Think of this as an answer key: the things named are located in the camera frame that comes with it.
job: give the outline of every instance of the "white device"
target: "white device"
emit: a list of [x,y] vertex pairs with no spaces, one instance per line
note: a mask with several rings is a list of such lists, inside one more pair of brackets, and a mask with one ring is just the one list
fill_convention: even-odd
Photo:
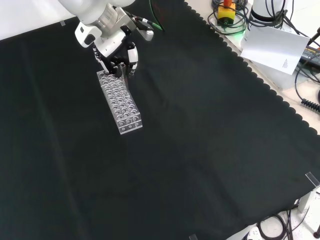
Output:
[[[265,24],[273,22],[273,12],[276,15],[282,9],[285,11],[288,8],[288,2],[289,1],[287,0],[254,0],[249,18]],[[248,40],[250,28],[252,27],[254,26],[252,26],[250,23],[247,25],[247,28],[244,32],[244,37],[241,41],[242,48]]]
[[[75,36],[82,47],[94,44],[94,53],[105,73],[115,74],[125,64],[133,74],[138,66],[138,51],[133,42],[127,40],[135,29],[147,41],[151,41],[154,32],[150,25],[139,29],[135,20],[129,17],[121,7],[135,0],[58,0],[71,14],[76,15],[80,23]],[[127,49],[128,57],[116,57],[122,48]]]
[[246,240],[264,240],[260,234],[260,231],[258,227],[253,227],[249,231],[248,236],[246,237]]

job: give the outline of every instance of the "electrical cord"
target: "electrical cord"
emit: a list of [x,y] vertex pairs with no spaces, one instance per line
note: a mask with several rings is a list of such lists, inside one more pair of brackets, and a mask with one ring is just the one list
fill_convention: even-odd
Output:
[[248,239],[248,235],[249,235],[249,232],[242,238],[242,240],[247,240]]
[[165,28],[162,26],[162,24],[160,23],[159,19],[157,18],[157,15],[155,13],[154,7],[152,5],[152,0],[149,0],[149,5],[150,5],[150,9],[151,9],[151,12],[152,12],[152,15],[153,15],[154,19],[156,20],[157,24],[160,26],[161,30],[163,32],[165,32]]
[[[276,219],[278,219],[280,221],[280,223],[282,225],[282,232],[281,232],[281,234],[279,236],[269,237],[269,236],[266,236],[265,233],[262,231],[261,222],[263,222],[263,221],[265,221],[265,220],[267,220],[269,218],[276,218]],[[282,240],[284,238],[284,236],[286,235],[286,233],[287,233],[287,226],[286,226],[284,220],[282,219],[282,217],[279,216],[279,214],[274,214],[274,215],[272,215],[270,217],[267,217],[264,220],[262,220],[261,222],[258,222],[256,226],[259,229],[261,237],[263,237],[265,240]]]
[[[318,46],[320,47],[320,44],[318,44],[315,40],[311,39],[310,37],[308,37],[307,35],[305,35],[305,34],[302,33],[301,31],[297,30],[297,29],[295,28],[295,26],[292,24],[292,22],[290,21],[290,19],[288,19],[287,16],[284,16],[284,20],[283,20],[283,21],[284,21],[286,24],[288,24],[288,26],[290,26],[298,35],[301,34],[301,35],[309,38],[313,43],[315,43],[316,45],[318,45]],[[315,103],[315,102],[309,101],[309,100],[307,100],[307,99],[305,99],[305,98],[302,98],[301,95],[299,94],[298,88],[297,88],[297,79],[298,79],[298,75],[299,75],[300,71],[302,70],[302,68],[303,68],[307,63],[309,63],[312,59],[315,59],[315,58],[317,58],[317,57],[320,57],[320,53],[314,55],[314,56],[311,57],[311,58],[309,58],[307,61],[305,61],[305,62],[303,63],[303,65],[302,65],[301,67],[298,66],[299,70],[297,71],[297,73],[296,73],[296,75],[295,75],[295,79],[294,79],[294,89],[295,89],[295,92],[296,92],[296,94],[298,95],[298,97],[301,99],[301,103],[302,103],[303,105],[305,105],[305,106],[307,106],[307,107],[309,107],[309,108],[311,108],[311,109],[313,109],[313,110],[316,110],[316,111],[320,112],[320,105],[317,104],[317,103]],[[317,78],[317,77],[315,77],[316,80],[314,80],[314,79],[311,78],[310,76],[309,76],[309,78],[312,79],[314,82],[318,82],[318,78]]]
[[291,232],[290,232],[290,235],[292,236],[292,239],[291,239],[291,240],[293,240],[293,231],[296,230],[296,229],[304,222],[304,220],[305,220],[305,218],[306,218],[306,216],[307,216],[307,214],[308,214],[308,212],[309,212],[309,209],[310,209],[310,207],[308,208],[308,210],[307,210],[306,213],[304,214],[301,222],[300,222],[294,229],[291,230]]
[[163,30],[161,28],[161,26],[159,26],[158,24],[148,20],[148,19],[145,19],[145,18],[142,18],[140,16],[135,16],[133,15],[132,13],[128,12],[128,11],[124,11],[130,18],[132,18],[133,21],[135,21],[134,23],[137,24],[137,21],[139,22],[146,22],[147,24],[151,25],[151,26],[154,26],[156,27],[157,29],[160,29],[160,30]]
[[265,0],[265,8],[266,8],[266,11],[268,12],[269,16],[270,16],[270,17],[273,17],[273,16],[271,15],[271,13],[269,12],[267,0]]
[[[243,0],[239,0],[238,2],[232,2],[235,4],[235,9],[232,7],[229,7],[229,6],[224,6],[223,3],[219,3],[219,2],[220,1],[212,0],[213,12],[208,16],[207,21],[208,21],[210,27],[212,27],[217,33],[219,33],[221,35],[225,35],[225,36],[243,33],[246,30],[246,25],[248,25],[248,24],[255,26],[257,28],[277,27],[277,26],[280,28],[280,27],[282,27],[284,17],[287,13],[287,10],[284,10],[286,0],[283,0],[283,4],[282,4],[282,8],[281,8],[280,12],[278,14],[274,13],[273,21],[272,22],[263,22],[263,21],[253,19],[252,16],[250,16],[249,18],[247,17],[247,13],[249,12],[249,9],[245,6],[246,2]],[[232,24],[227,24],[225,22],[220,21],[216,15],[216,12],[218,11],[219,7],[223,7],[225,9],[231,9],[231,10],[235,11],[235,14],[237,16],[240,16],[241,19],[239,21],[237,21],[236,23],[232,23]],[[234,32],[222,32],[220,29],[218,29],[215,25],[213,25],[210,22],[210,17],[212,15],[215,17],[217,23],[221,24],[223,26],[223,28],[241,28],[242,27],[242,29],[239,31],[234,31]]]
[[291,16],[290,16],[290,21],[292,19],[292,16],[294,15],[294,9],[295,9],[295,0],[292,0],[292,12],[291,12]]
[[301,72],[304,73],[304,76],[305,76],[306,78],[309,78],[310,80],[314,81],[315,83],[320,84],[319,79],[312,74],[312,72],[311,72],[312,70],[311,70],[311,69],[310,69],[309,71],[310,71],[311,75],[315,77],[315,79],[313,79],[309,74],[307,74],[299,65],[297,65],[296,67],[297,67],[298,69],[300,69]]
[[261,229],[261,222],[258,222],[257,227],[259,229],[261,237],[263,239],[265,239],[265,240],[285,240],[286,238],[288,238],[288,240],[294,240],[293,231],[296,230],[304,222],[304,220],[305,220],[305,218],[306,218],[306,216],[307,216],[307,214],[309,212],[309,209],[310,209],[310,207],[306,211],[306,213],[303,216],[301,222],[293,229],[292,229],[292,223],[291,223],[291,213],[292,213],[291,209],[289,211],[286,211],[286,215],[287,215],[286,223],[285,223],[285,221],[282,219],[282,217],[279,214],[274,214],[271,217],[267,217],[264,220],[262,220],[261,222],[263,222],[263,221],[265,221],[265,220],[267,220],[269,218],[274,217],[274,218],[277,218],[280,221],[280,223],[282,225],[282,232],[281,232],[281,234],[279,236],[276,236],[276,237],[266,236],[264,234],[264,232],[262,231],[262,229]]
[[320,80],[319,80],[319,78],[316,76],[315,72],[312,70],[312,67],[310,67],[309,71],[310,71],[311,75],[315,78],[315,80],[316,80],[318,83],[320,83]]
[[275,13],[274,0],[271,0],[271,8],[272,8],[273,17],[275,18],[276,17],[276,13]]

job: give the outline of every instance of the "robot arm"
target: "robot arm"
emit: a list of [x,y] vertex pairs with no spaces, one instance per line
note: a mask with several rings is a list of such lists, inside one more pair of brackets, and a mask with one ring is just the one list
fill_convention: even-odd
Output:
[[[59,0],[80,23],[75,36],[82,47],[93,45],[96,60],[105,72],[116,74],[120,64],[125,64],[133,74],[138,65],[138,51],[128,35],[137,26],[121,7],[132,4],[135,0]],[[151,28],[138,29],[141,35],[151,41],[154,33]],[[116,57],[120,48],[126,47],[128,57]]]
[[79,20],[87,25],[92,24],[94,21],[104,13],[108,8],[108,17],[113,19],[116,15],[115,7],[126,7],[132,4],[135,0],[58,0],[71,14],[76,15]]

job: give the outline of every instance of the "white table surface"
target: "white table surface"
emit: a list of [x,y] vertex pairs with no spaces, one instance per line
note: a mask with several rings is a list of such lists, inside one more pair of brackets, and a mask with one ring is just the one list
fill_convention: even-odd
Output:
[[[212,13],[211,0],[185,0],[188,5],[195,10],[200,16],[207,22],[208,16]],[[317,29],[320,27],[320,0],[310,0],[308,1],[308,6],[305,0],[295,0],[294,12],[292,17],[292,23],[296,26],[298,30],[305,33],[306,35],[313,36]],[[225,36],[221,35],[223,40],[227,43],[229,47],[232,48],[234,52],[238,55],[241,54],[240,50]],[[267,77],[262,75],[259,69],[252,64],[249,60],[245,61],[249,64],[248,66],[252,68],[259,78],[263,79],[264,83],[268,84],[271,89],[275,90],[279,96],[283,98],[284,101],[290,104],[290,107],[294,108],[296,113],[302,116],[302,119],[309,123],[311,128],[317,130],[320,134],[320,114],[304,107],[301,105],[301,100],[297,96],[294,88],[280,91]],[[298,85],[298,91],[300,95],[314,103],[319,104],[317,96],[320,90],[320,84],[316,84],[311,80]]]

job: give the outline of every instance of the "black cable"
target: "black cable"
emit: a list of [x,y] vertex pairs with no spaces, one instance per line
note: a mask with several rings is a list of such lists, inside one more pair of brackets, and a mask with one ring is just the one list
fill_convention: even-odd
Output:
[[291,210],[289,211],[289,236],[290,236],[290,239],[289,240],[294,240],[294,235],[293,235],[293,230],[292,230],[292,225],[291,225]]
[[[208,18],[207,18],[210,27],[212,27],[217,33],[219,33],[219,34],[221,34],[221,35],[225,35],[225,36],[240,34],[240,33],[243,33],[243,32],[246,30],[246,23],[247,23],[247,21],[246,21],[246,18],[244,17],[244,15],[247,15],[247,13],[248,13],[248,11],[249,11],[249,9],[248,9],[247,7],[245,7],[245,6],[242,5],[241,3],[235,3],[235,6],[236,6],[235,8],[236,8],[236,9],[233,9],[233,8],[231,8],[231,7],[226,7],[226,6],[224,6],[223,3],[219,3],[219,2],[217,2],[216,4],[215,4],[215,3],[216,3],[215,0],[212,0],[213,12],[212,12],[212,13],[208,16]],[[223,7],[227,8],[227,9],[232,9],[233,11],[235,11],[235,14],[236,14],[236,15],[241,16],[241,19],[240,19],[239,21],[237,21],[236,23],[232,23],[232,24],[226,24],[226,23],[220,21],[220,20],[218,19],[217,15],[216,15],[216,12],[218,11],[219,6],[223,6]],[[238,7],[238,6],[242,9],[244,15],[243,15],[240,11],[237,10],[237,7]],[[234,28],[234,29],[236,29],[236,28],[242,27],[242,29],[239,30],[239,31],[234,31],[234,32],[222,32],[220,29],[218,29],[215,25],[213,25],[213,24],[210,22],[210,17],[211,17],[212,15],[215,17],[217,23],[222,24],[225,28]]]
[[312,44],[312,40],[316,40],[318,37],[320,37],[320,27],[317,29],[316,34],[310,39],[307,45],[309,46]]
[[[292,22],[290,21],[290,19],[288,19],[287,16],[284,16],[284,22],[285,22],[286,24],[288,24],[288,26],[290,26],[291,28],[293,28],[293,30],[294,30],[297,34],[301,34],[301,35],[309,38],[313,43],[315,43],[316,45],[318,45],[318,46],[320,47],[320,44],[318,44],[316,41],[314,41],[313,39],[311,39],[310,37],[308,37],[308,36],[305,35],[304,33],[302,33],[302,32],[300,32],[299,30],[297,30],[297,29],[295,28],[295,26],[292,24]],[[303,65],[302,65],[301,67],[298,67],[299,70],[297,71],[297,73],[296,73],[296,75],[295,75],[295,79],[294,79],[294,89],[295,89],[295,92],[296,92],[296,94],[298,95],[298,97],[301,99],[301,103],[302,103],[303,105],[305,105],[305,106],[307,106],[307,107],[309,107],[309,108],[311,108],[311,109],[313,109],[313,110],[316,110],[316,111],[320,112],[320,105],[319,105],[319,104],[316,104],[316,103],[314,103],[314,102],[312,102],[312,101],[309,101],[309,100],[307,100],[307,99],[305,99],[305,98],[302,98],[301,95],[299,94],[298,88],[297,88],[297,79],[298,79],[298,75],[299,75],[300,71],[302,70],[302,68],[303,68],[307,63],[309,63],[312,59],[317,58],[317,57],[320,57],[320,53],[314,55],[314,56],[311,57],[311,58],[309,58],[307,61],[305,61],[305,62],[303,63]]]
[[[281,232],[281,234],[279,236],[276,236],[276,237],[266,236],[264,234],[264,232],[262,231],[262,229],[261,229],[261,222],[263,222],[263,221],[265,221],[265,220],[267,220],[269,218],[272,218],[272,217],[273,218],[277,218],[280,221],[281,225],[282,225],[282,232]],[[284,238],[284,236],[286,235],[286,233],[287,233],[286,224],[285,224],[284,220],[282,219],[282,217],[280,217],[278,214],[274,214],[271,217],[267,217],[264,220],[262,220],[261,222],[258,222],[257,227],[258,227],[258,229],[260,231],[261,237],[263,237],[265,240],[282,240]]]
[[315,77],[315,79],[313,79],[309,74],[307,74],[299,65],[297,65],[296,66],[301,72],[303,72],[304,73],[304,75],[305,75],[305,77],[306,78],[309,78],[310,80],[312,80],[312,81],[314,81],[315,83],[318,83],[318,84],[320,84],[320,81],[319,81],[319,79],[316,77],[316,76],[314,76]]
[[275,13],[274,0],[271,0],[271,8],[272,8],[273,17],[275,18],[276,17],[276,13]]
[[271,13],[269,12],[267,0],[265,0],[265,8],[266,8],[266,11],[268,12],[269,16],[270,16],[270,17],[273,17],[273,16],[271,15]]
[[136,17],[135,15],[133,15],[132,13],[130,13],[130,12],[126,11],[126,10],[124,10],[124,12],[125,12],[130,18],[135,18],[135,17]]
[[317,81],[318,83],[320,83],[320,80],[319,80],[319,78],[316,76],[315,72],[312,70],[312,67],[310,67],[309,71],[310,71],[311,75],[316,79],[316,81]]
[[283,238],[288,238],[288,240],[291,239],[291,234],[289,231],[289,224],[291,222],[291,212],[286,211],[286,217],[287,217],[287,221],[286,221],[286,236]]
[[[222,32],[220,29],[218,29],[215,25],[213,25],[210,22],[210,17],[212,15],[214,15],[215,19],[217,20],[217,23],[222,24],[225,28],[239,28],[239,27],[244,26],[245,24],[250,24],[250,25],[255,26],[257,28],[276,27],[276,26],[278,26],[280,28],[283,24],[283,19],[284,19],[284,16],[286,15],[286,12],[287,12],[286,10],[284,10],[286,0],[283,0],[283,4],[282,4],[282,8],[281,8],[280,12],[276,16],[274,16],[274,20],[272,22],[268,23],[268,22],[263,22],[263,21],[258,21],[256,19],[253,19],[251,16],[248,18],[247,13],[249,12],[249,9],[241,3],[238,3],[238,2],[233,2],[233,3],[235,4],[236,9],[233,9],[232,7],[229,7],[229,6],[224,6],[223,3],[218,4],[218,2],[216,2],[216,0],[212,1],[213,12],[208,16],[207,21],[208,21],[209,25],[217,33],[219,33],[221,35],[229,36],[229,35],[243,33],[246,30],[246,28],[243,27],[241,30],[234,31],[234,32]],[[224,22],[221,22],[216,15],[216,12],[218,11],[219,7],[223,7],[225,9],[231,9],[231,10],[235,11],[235,14],[240,16],[241,19],[238,22],[233,23],[233,24],[225,24]],[[243,21],[242,25],[235,26],[236,24],[240,23],[241,21]]]
[[289,233],[289,235],[292,237],[292,239],[289,239],[289,238],[288,238],[288,240],[293,240],[293,238],[294,238],[294,237],[293,237],[293,232],[294,232],[294,230],[296,230],[296,229],[304,222],[304,220],[305,220],[305,218],[306,218],[306,216],[307,216],[307,214],[308,214],[308,212],[309,212],[309,209],[310,209],[310,207],[309,207],[308,210],[306,211],[306,213],[305,213],[305,215],[303,216],[303,219],[301,220],[301,222],[300,222],[294,229],[291,230],[291,232]]
[[292,19],[293,14],[294,14],[294,9],[295,9],[295,0],[292,0],[292,13],[291,13],[291,16],[290,16],[290,21]]
[[296,226],[296,227],[292,230],[292,232],[293,232],[294,230],[296,230],[296,229],[304,222],[304,220],[305,220],[305,218],[306,218],[306,216],[307,216],[307,214],[308,214],[308,212],[309,212],[309,209],[310,209],[310,207],[309,207],[308,210],[306,211],[304,217],[302,218],[302,221],[298,224],[298,226]]
[[248,235],[249,235],[249,232],[242,238],[242,240],[247,240],[248,239]]

